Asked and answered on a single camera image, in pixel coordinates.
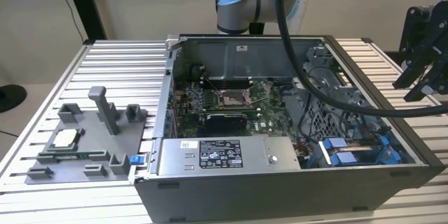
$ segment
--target warning label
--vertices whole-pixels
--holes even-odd
[[[240,140],[200,141],[199,151],[203,169],[243,167]]]

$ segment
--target barcode sticker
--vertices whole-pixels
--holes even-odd
[[[197,141],[181,141],[180,148],[181,149],[197,149]]]

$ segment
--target green circuit board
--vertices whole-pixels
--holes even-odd
[[[192,83],[181,83],[179,87],[183,87],[177,89],[179,137],[204,137],[204,121],[208,115],[216,114],[247,116],[245,130],[236,136],[296,137],[297,130],[273,81],[253,81],[247,89],[201,89]]]

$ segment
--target slotted aluminum surface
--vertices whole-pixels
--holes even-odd
[[[428,97],[405,103],[407,90],[393,90],[391,83],[400,68],[375,44],[360,39],[340,39],[341,46],[372,79],[383,95],[397,109],[437,105]],[[81,103],[93,109],[87,100],[92,85],[108,87],[108,99],[121,107],[140,103],[149,111],[140,147],[151,149],[153,115],[164,67],[163,41],[99,41],[81,50],[65,75],[36,113],[36,123],[27,127],[8,153],[1,166],[8,168],[0,178],[0,223],[151,223],[139,195],[129,182],[93,182],[55,185],[24,185],[23,173],[35,161],[28,157],[41,151],[49,139],[49,130],[57,123],[56,111],[63,101]],[[448,164],[448,118],[433,116],[407,119],[415,131]],[[424,187],[407,189],[376,210],[368,213],[307,216],[279,220],[237,223],[448,223],[448,172],[444,171]]]

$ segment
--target circuit board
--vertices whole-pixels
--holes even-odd
[[[297,136],[275,81],[252,81],[245,89],[224,90],[179,83],[176,101],[177,137]]]

